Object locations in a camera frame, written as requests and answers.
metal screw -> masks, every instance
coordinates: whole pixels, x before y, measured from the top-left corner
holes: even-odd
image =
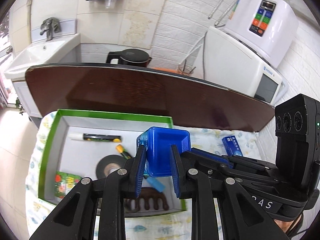
[[[226,183],[229,185],[233,185],[235,183],[235,180],[233,178],[226,178]]]
[[[127,173],[127,170],[126,169],[119,169],[118,170],[118,174],[119,175],[124,175],[124,174],[126,174]]]
[[[86,184],[88,184],[90,182],[90,179],[89,178],[83,178],[83,179],[81,179],[81,183],[83,184],[83,185],[86,185]]]
[[[196,169],[190,169],[190,170],[188,170],[188,172],[191,175],[197,175],[198,174],[198,170],[196,170]]]

blue box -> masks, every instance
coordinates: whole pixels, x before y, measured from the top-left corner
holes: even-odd
[[[179,154],[190,151],[190,134],[185,130],[151,127],[137,138],[137,148],[143,144],[147,149],[145,172],[151,177],[171,176],[171,145],[176,145]]]
[[[222,142],[229,156],[243,156],[238,141],[234,135],[222,138]]]

black kettle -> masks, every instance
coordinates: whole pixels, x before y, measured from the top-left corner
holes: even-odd
[[[152,58],[141,49],[125,49],[123,51],[110,51],[106,63],[117,59],[119,65],[147,67]]]

white sink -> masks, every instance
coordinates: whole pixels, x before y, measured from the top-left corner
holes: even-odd
[[[11,80],[24,80],[26,70],[35,65],[58,63],[66,54],[80,44],[80,34],[37,41],[26,47],[4,71]]]

camera lens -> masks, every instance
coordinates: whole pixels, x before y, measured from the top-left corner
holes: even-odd
[[[281,128],[281,118],[279,116],[277,117],[276,125],[277,125],[278,130],[280,130],[280,128]]]
[[[291,116],[289,113],[285,113],[283,117],[283,129],[285,132],[289,132],[291,129]]]
[[[296,112],[294,115],[294,127],[297,131],[300,131],[302,128],[302,115],[300,112]]]

